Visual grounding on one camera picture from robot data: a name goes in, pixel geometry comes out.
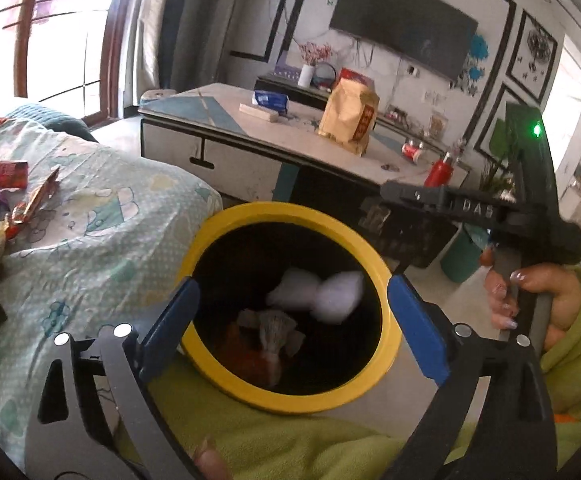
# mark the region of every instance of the cartoon print fabric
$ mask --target cartoon print fabric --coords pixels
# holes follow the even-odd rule
[[[22,466],[54,336],[93,336],[162,300],[221,198],[179,168],[27,120],[0,126],[0,158],[27,160],[30,188],[61,167],[59,192],[9,247],[0,283],[0,445]]]

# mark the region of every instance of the green fleece clothing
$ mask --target green fleece clothing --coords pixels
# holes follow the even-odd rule
[[[541,359],[556,413],[581,420],[581,311],[567,336]],[[350,422],[261,412],[225,395],[180,355],[150,391],[184,449],[212,435],[235,480],[379,478],[403,443]],[[449,460],[470,441],[463,431]],[[581,444],[581,422],[557,424],[559,465]],[[138,460],[128,437],[122,454]]]

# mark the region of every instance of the blue tissue pack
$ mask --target blue tissue pack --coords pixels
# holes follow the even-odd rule
[[[253,104],[275,110],[280,114],[288,113],[288,95],[265,90],[255,90]]]

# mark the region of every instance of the teal trash can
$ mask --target teal trash can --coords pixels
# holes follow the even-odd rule
[[[488,244],[488,233],[481,227],[464,224],[444,254],[440,265],[452,282],[465,282],[479,268],[479,255]]]

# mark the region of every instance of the television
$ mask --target television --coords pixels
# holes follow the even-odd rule
[[[381,44],[454,80],[477,22],[442,0],[338,0],[330,28]]]

